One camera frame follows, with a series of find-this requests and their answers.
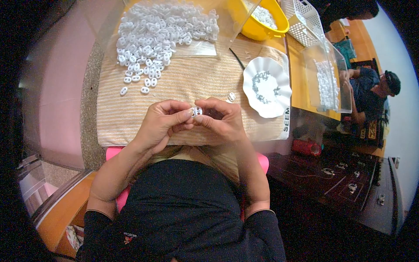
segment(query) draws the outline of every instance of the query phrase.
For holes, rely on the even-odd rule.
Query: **pink wall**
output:
[[[97,7],[92,17],[104,20],[114,2],[89,1]],[[25,88],[26,143],[43,159],[76,169],[84,168],[80,97],[94,41],[82,6],[76,2],[33,48],[20,84]]]

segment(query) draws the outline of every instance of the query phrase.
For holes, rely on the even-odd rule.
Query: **white ceramic dish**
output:
[[[261,117],[281,116],[290,106],[290,78],[270,57],[256,57],[243,71],[243,91]]]

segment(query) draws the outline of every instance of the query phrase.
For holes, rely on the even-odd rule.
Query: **person in cap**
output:
[[[351,119],[357,124],[379,119],[387,96],[400,93],[400,80],[391,71],[378,76],[375,70],[362,67],[341,71],[339,78],[351,90]]]

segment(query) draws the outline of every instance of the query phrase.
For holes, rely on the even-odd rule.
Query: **striped towel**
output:
[[[256,57],[271,57],[288,72],[288,58],[277,49],[236,39],[231,47],[246,66]],[[289,115],[266,119],[250,107],[243,92],[243,69],[231,52],[220,58],[182,57],[171,61],[149,94],[142,94],[144,76],[139,82],[125,84],[123,79],[126,67],[115,64],[105,56],[99,80],[97,100],[97,132],[101,146],[127,145],[136,135],[148,107],[158,101],[175,99],[194,105],[195,99],[210,96],[226,100],[234,92],[242,108],[243,126],[251,141],[287,139],[288,129],[285,121]],[[120,96],[124,86],[128,92]],[[194,127],[190,131],[181,131],[172,136],[169,145],[219,145],[222,139],[214,132]]]

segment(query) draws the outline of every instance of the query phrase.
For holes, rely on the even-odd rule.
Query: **pink stool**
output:
[[[108,149],[106,150],[106,160],[108,161],[109,159],[111,159],[112,157],[117,155],[119,152],[121,152],[121,150],[123,148],[124,148],[123,146],[110,146],[110,147],[108,147]],[[268,160],[267,157],[265,157],[262,154],[257,153],[257,155],[258,155],[259,163],[262,166],[262,169],[266,174],[268,172],[268,168],[269,168],[269,160]],[[128,194],[129,194],[130,190],[131,190],[131,186],[127,186],[121,192],[121,194],[119,194],[119,196],[116,198],[116,207],[118,208],[118,213],[120,213],[121,209],[125,206],[125,203],[127,202],[127,198],[128,198]],[[244,221],[244,210],[243,209],[242,209],[242,212],[241,212],[241,220]]]

